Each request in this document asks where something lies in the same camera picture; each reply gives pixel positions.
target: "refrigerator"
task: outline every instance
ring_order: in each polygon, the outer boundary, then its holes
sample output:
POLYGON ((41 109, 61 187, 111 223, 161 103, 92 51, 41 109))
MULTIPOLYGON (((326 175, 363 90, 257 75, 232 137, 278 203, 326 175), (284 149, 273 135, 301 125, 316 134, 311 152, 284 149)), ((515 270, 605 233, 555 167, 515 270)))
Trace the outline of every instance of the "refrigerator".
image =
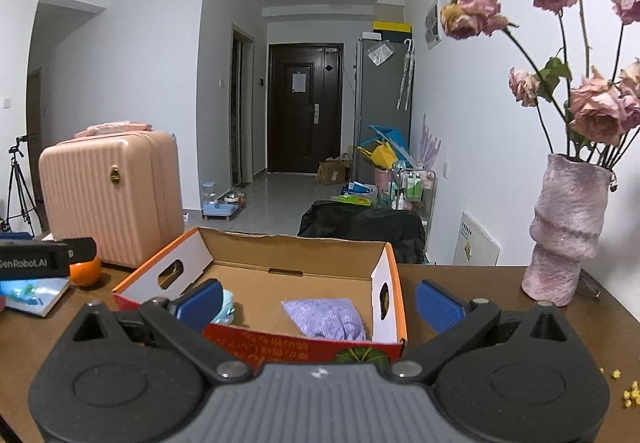
MULTIPOLYGON (((367 55, 367 51, 376 44, 380 44, 380 42, 358 39, 353 145, 361 145, 367 139, 371 139, 376 135, 369 128, 369 125, 381 125, 398 129, 407 145, 409 145, 412 99, 410 96, 409 107, 405 110, 406 89, 400 109, 397 108, 402 73, 404 71, 404 56, 409 45, 392 43, 394 53, 385 62, 377 66, 367 55)), ((351 179, 364 184, 374 184, 373 167, 357 151, 353 155, 351 179)))

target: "black fabric cover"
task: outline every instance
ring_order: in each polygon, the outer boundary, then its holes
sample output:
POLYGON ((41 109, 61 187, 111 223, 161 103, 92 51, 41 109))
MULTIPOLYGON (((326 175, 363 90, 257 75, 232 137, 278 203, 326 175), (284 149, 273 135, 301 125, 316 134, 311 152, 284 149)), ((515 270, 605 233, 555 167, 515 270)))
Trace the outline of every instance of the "black fabric cover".
POLYGON ((422 221, 414 212, 335 201, 316 201, 302 217, 298 236, 385 241, 393 246, 398 264, 422 264, 426 242, 422 221))

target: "pink textured vase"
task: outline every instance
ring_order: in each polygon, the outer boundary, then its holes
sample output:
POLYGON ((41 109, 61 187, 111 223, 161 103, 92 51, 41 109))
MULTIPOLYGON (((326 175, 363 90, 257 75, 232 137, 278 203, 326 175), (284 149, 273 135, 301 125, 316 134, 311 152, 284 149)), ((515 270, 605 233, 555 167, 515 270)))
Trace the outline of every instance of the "pink textured vase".
POLYGON ((522 279, 533 300, 566 306, 574 297, 580 261, 598 253, 611 172, 550 154, 529 233, 536 246, 522 279))

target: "gray floor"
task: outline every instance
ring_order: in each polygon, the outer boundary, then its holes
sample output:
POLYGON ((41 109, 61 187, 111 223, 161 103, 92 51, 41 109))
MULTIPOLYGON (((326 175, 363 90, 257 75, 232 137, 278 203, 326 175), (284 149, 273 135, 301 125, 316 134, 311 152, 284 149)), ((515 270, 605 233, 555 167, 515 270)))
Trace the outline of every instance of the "gray floor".
POLYGON ((247 205, 235 219, 205 220, 199 211, 190 211, 187 226, 245 233, 298 235, 300 219, 314 201, 337 196, 341 190, 340 185, 320 185, 312 176, 268 174, 245 188, 247 205))

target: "pink suitcase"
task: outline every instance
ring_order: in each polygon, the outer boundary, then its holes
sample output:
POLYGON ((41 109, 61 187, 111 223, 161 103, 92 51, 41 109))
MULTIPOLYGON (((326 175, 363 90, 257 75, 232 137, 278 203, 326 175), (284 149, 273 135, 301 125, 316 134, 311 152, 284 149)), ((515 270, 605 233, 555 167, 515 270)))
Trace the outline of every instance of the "pink suitcase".
POLYGON ((45 149, 42 193, 55 239, 93 237, 101 261, 135 268, 184 231, 177 146, 165 132, 114 125, 45 149))

